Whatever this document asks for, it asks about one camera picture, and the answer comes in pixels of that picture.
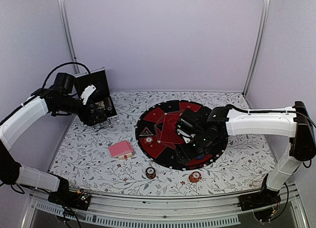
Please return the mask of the orange chip stack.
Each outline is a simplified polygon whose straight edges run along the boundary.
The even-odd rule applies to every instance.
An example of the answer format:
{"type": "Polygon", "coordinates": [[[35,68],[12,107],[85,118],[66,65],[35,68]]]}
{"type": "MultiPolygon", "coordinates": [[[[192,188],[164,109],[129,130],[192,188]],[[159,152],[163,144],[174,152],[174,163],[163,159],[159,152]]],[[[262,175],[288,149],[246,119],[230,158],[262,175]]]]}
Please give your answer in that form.
{"type": "Polygon", "coordinates": [[[199,172],[193,172],[190,176],[189,176],[189,181],[191,183],[197,183],[199,180],[201,179],[201,173],[199,172]]]}

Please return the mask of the orange chip sector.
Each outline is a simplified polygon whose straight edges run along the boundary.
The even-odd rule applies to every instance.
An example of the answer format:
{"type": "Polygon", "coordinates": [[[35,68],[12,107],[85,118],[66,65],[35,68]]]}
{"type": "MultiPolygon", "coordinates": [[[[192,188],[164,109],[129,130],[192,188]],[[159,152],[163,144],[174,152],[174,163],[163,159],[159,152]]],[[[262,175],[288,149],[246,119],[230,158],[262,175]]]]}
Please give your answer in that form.
{"type": "Polygon", "coordinates": [[[146,137],[146,138],[144,139],[144,142],[145,142],[146,144],[152,144],[152,143],[153,143],[153,137],[146,137]]]}

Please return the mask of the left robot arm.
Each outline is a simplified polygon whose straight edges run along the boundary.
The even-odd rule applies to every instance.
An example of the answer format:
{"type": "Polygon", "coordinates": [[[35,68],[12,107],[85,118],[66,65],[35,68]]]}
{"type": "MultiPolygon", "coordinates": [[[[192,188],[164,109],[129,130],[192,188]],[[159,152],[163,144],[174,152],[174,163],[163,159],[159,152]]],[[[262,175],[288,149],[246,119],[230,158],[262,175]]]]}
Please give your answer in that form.
{"type": "Polygon", "coordinates": [[[89,192],[70,189],[67,179],[40,171],[18,162],[10,154],[15,143],[26,132],[39,124],[43,117],[76,115],[86,126],[97,126],[107,121],[108,113],[100,102],[109,95],[105,71],[91,71],[79,62],[66,62],[48,75],[55,75],[51,86],[48,80],[32,93],[0,123],[0,184],[40,190],[48,194],[48,201],[67,209],[88,210],[89,192]]]}

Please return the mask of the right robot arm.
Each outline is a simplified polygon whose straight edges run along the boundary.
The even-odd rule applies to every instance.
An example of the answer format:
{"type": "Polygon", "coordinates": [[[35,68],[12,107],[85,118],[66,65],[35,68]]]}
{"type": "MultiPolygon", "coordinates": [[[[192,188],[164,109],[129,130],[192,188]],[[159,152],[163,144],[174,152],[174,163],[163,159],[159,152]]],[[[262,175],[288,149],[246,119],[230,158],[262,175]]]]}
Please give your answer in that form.
{"type": "Polygon", "coordinates": [[[316,124],[302,101],[281,109],[240,109],[234,105],[215,107],[210,113],[190,109],[180,113],[175,131],[184,139],[177,147],[178,161],[188,164],[211,149],[223,149],[223,140],[237,135],[264,135],[270,148],[284,146],[274,169],[264,176],[258,192],[239,196],[242,211],[280,204],[280,189],[316,155],[316,124]]]}

